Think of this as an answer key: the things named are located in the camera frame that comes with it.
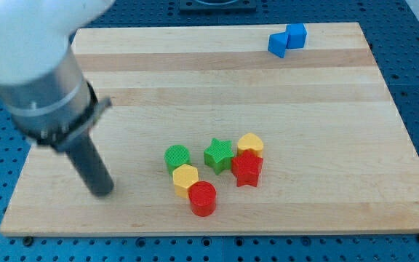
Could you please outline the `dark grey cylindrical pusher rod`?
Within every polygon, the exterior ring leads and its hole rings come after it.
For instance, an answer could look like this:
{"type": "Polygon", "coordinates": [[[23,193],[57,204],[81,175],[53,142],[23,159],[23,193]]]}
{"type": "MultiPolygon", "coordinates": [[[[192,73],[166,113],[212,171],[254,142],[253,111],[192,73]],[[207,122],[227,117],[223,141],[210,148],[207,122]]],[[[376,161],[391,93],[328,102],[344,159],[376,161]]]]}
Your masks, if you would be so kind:
{"type": "Polygon", "coordinates": [[[90,136],[77,137],[66,154],[93,196],[104,197],[112,192],[114,182],[90,136]]]}

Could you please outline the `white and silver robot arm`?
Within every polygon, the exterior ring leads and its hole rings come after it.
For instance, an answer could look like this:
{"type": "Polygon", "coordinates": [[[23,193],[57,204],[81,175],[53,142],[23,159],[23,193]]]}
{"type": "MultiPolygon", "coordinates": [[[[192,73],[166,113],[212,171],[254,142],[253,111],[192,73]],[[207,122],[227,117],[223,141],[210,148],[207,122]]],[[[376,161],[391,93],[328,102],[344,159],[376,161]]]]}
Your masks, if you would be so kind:
{"type": "Polygon", "coordinates": [[[0,1],[0,99],[22,134],[70,159],[89,191],[109,194],[113,180],[89,136],[112,103],[97,99],[70,37],[113,0],[0,1]]]}

